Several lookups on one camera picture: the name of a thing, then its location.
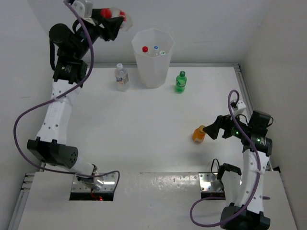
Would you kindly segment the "orange juice bottle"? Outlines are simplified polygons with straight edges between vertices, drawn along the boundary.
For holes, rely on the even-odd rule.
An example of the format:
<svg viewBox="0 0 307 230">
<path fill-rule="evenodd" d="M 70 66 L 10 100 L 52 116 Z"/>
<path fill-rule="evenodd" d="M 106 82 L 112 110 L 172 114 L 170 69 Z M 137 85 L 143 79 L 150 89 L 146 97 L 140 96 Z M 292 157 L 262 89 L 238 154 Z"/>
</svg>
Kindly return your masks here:
<svg viewBox="0 0 307 230">
<path fill-rule="evenodd" d="M 192 135 L 192 140 L 197 143 L 201 144 L 204 141 L 206 132 L 203 130 L 205 126 L 201 125 L 197 129 L 194 130 L 194 133 Z"/>
</svg>

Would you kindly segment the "small red-cap red-label bottle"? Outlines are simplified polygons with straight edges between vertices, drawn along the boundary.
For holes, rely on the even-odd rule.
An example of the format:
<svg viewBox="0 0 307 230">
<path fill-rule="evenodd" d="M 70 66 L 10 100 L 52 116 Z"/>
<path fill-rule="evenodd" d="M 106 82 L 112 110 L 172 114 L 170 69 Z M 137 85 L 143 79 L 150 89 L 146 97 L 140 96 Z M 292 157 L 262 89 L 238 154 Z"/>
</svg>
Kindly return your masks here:
<svg viewBox="0 0 307 230">
<path fill-rule="evenodd" d="M 123 22 L 120 26 L 120 29 L 122 31 L 127 31 L 133 26 L 133 21 L 132 21 L 131 17 L 125 11 L 123 11 L 123 10 L 117 8 L 117 7 L 103 8 L 100 11 L 100 14 L 106 19 L 122 17 Z"/>
</svg>

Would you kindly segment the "tall red-cap red-label bottle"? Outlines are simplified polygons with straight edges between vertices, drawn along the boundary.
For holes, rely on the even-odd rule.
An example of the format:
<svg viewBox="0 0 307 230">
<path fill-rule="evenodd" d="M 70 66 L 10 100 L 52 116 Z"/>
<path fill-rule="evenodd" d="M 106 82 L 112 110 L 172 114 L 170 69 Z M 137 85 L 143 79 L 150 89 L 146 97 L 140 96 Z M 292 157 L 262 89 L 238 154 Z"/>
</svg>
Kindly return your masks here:
<svg viewBox="0 0 307 230">
<path fill-rule="evenodd" d="M 148 52 L 148 47 L 147 46 L 143 46 L 142 47 L 142 52 L 143 53 L 147 53 Z"/>
</svg>

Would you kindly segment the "white-cap clear labelled bottle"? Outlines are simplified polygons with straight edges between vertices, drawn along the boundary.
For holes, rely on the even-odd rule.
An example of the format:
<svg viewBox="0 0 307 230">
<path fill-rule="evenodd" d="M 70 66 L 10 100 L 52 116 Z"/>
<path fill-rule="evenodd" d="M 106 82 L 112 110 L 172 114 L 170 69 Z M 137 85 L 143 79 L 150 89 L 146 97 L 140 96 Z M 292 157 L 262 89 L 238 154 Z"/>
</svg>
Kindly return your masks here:
<svg viewBox="0 0 307 230">
<path fill-rule="evenodd" d="M 116 66 L 115 77 L 118 89 L 122 92 L 127 91 L 129 88 L 128 71 L 121 63 L 118 63 Z"/>
</svg>

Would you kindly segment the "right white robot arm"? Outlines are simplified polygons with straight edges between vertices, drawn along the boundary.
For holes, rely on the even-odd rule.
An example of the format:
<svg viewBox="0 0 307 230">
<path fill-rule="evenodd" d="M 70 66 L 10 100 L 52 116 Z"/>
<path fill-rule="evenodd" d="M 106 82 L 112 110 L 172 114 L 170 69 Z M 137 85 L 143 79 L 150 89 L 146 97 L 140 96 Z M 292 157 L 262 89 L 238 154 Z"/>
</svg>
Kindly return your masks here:
<svg viewBox="0 0 307 230">
<path fill-rule="evenodd" d="M 264 215 L 264 173 L 272 153 L 272 140 L 266 137 L 273 118 L 263 112 L 254 111 L 247 124 L 230 115 L 219 115 L 204 132 L 217 139 L 220 129 L 223 138 L 240 139 L 243 149 L 243 168 L 224 163 L 218 171 L 218 180 L 225 188 L 227 205 L 221 214 L 224 230 L 267 230 L 271 225 Z"/>
</svg>

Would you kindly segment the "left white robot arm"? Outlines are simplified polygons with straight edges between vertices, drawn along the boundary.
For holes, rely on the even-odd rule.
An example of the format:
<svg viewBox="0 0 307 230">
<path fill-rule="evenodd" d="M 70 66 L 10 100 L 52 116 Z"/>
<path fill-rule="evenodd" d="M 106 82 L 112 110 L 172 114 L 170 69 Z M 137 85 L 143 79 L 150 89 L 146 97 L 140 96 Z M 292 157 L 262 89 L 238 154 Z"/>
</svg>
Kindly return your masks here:
<svg viewBox="0 0 307 230">
<path fill-rule="evenodd" d="M 58 23 L 48 32 L 50 62 L 54 70 L 52 103 L 34 140 L 28 140 L 27 149 L 41 162 L 59 166 L 79 177 L 90 178 L 98 174 L 97 167 L 79 156 L 76 147 L 68 146 L 67 128 L 73 102 L 83 87 L 87 64 L 82 60 L 90 46 L 86 35 L 94 43 L 98 38 L 115 40 L 123 26 L 125 16 L 103 14 L 102 9 L 92 11 L 92 21 L 83 19 L 85 32 L 75 21 L 70 29 Z"/>
</svg>

